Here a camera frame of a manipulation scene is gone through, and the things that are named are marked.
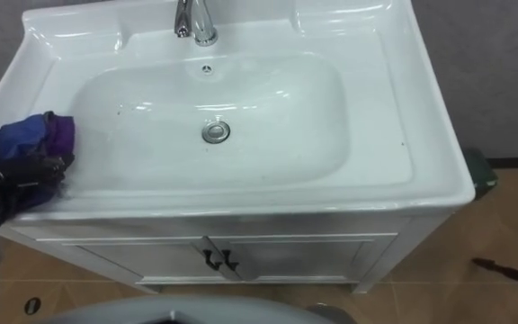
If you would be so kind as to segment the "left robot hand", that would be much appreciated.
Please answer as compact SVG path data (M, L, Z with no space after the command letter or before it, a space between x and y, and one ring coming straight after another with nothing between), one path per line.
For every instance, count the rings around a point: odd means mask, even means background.
M58 194L75 144L75 118L52 111L0 127L0 224Z

